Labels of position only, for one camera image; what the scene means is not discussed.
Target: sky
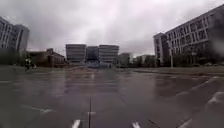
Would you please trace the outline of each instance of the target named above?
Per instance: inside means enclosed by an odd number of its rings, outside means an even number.
[[[223,0],[0,0],[0,16],[30,29],[28,50],[65,44],[113,44],[154,54],[153,35],[209,11]]]

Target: building facade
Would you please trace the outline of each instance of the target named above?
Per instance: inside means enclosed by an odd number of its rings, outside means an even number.
[[[13,25],[0,17],[0,50],[5,50],[8,48],[12,33]]]
[[[99,61],[98,46],[88,46],[86,48],[86,61]]]
[[[128,67],[131,61],[131,53],[121,53],[118,56],[118,66]]]
[[[154,45],[157,65],[164,63],[167,51],[170,61],[171,63],[173,61],[174,65],[213,61],[217,56],[213,47],[211,30],[216,24],[216,15],[220,16],[220,14],[224,14],[224,5],[165,33],[155,35]]]
[[[169,47],[167,43],[167,36],[159,33],[154,36],[154,50],[155,50],[155,65],[165,66],[166,61],[169,60]]]
[[[116,45],[100,45],[99,46],[99,60],[100,63],[113,64],[119,52],[119,46]]]
[[[67,61],[71,63],[84,64],[86,58],[85,44],[66,44]]]
[[[26,51],[27,42],[29,38],[29,29],[23,25],[15,25],[14,33],[12,34],[12,46],[15,46],[14,49],[19,53]]]
[[[28,51],[28,57],[37,66],[43,67],[64,67],[67,62],[63,55],[54,52],[53,48],[46,51]]]
[[[0,17],[0,50],[26,51],[29,29],[23,25],[13,25]]]

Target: curb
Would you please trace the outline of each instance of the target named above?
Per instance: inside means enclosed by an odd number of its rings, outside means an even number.
[[[193,75],[193,76],[221,76],[224,77],[224,73],[181,73],[181,72],[155,72],[155,71],[140,71],[133,70],[138,73],[155,73],[155,74],[170,74],[170,75]]]

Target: office building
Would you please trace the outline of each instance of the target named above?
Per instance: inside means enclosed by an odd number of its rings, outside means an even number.
[[[23,25],[13,25],[0,17],[0,50],[26,51],[29,29]]]
[[[0,50],[6,50],[10,42],[13,25],[0,17]]]
[[[160,67],[165,65],[165,61],[169,59],[169,47],[165,34],[159,33],[154,36],[155,65]]]
[[[71,63],[84,64],[86,57],[85,44],[66,44],[67,61]]]
[[[99,47],[88,46],[86,48],[86,61],[99,61]]]
[[[99,60],[100,63],[113,64],[118,57],[119,46],[116,45],[100,45]]]
[[[167,52],[174,65],[213,61],[217,58],[213,45],[214,26],[224,14],[224,5],[202,14],[165,33],[154,36],[156,64],[165,64]]]
[[[17,52],[22,53],[26,51],[27,42],[29,38],[29,29],[23,25],[15,25],[14,27],[14,35],[12,36],[12,46],[15,46]]]

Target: wet pavement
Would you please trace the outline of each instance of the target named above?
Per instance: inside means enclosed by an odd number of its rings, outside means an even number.
[[[223,128],[224,79],[118,70],[6,73],[0,128]]]

